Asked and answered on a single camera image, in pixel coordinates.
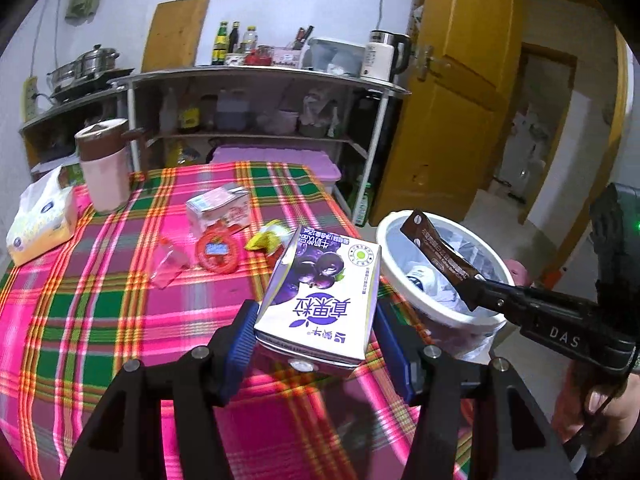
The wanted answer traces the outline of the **right hand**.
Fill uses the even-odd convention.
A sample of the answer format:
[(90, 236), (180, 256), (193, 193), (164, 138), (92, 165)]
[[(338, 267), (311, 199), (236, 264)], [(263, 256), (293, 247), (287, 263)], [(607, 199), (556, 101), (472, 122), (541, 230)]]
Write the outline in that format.
[(619, 393), (614, 387), (597, 386), (587, 377), (587, 367), (571, 362), (562, 389), (556, 398), (551, 427), (565, 443), (592, 417), (596, 430), (591, 437), (589, 456), (599, 457), (622, 444), (639, 418), (639, 376), (630, 374)]

